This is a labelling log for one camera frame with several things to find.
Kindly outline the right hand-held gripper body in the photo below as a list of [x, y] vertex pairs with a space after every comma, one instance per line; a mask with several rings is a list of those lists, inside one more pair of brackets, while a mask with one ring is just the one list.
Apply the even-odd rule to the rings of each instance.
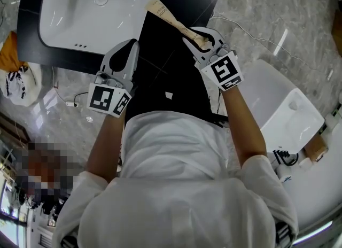
[[244, 81], [244, 77], [237, 62], [237, 55], [234, 51], [225, 55], [214, 55], [201, 71], [214, 82], [222, 91], [227, 91]]

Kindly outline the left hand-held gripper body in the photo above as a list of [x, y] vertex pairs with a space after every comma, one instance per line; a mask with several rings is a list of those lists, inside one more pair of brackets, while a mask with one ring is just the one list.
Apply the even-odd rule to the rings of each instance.
[[119, 118], [132, 96], [133, 83], [99, 71], [88, 91], [87, 108]]

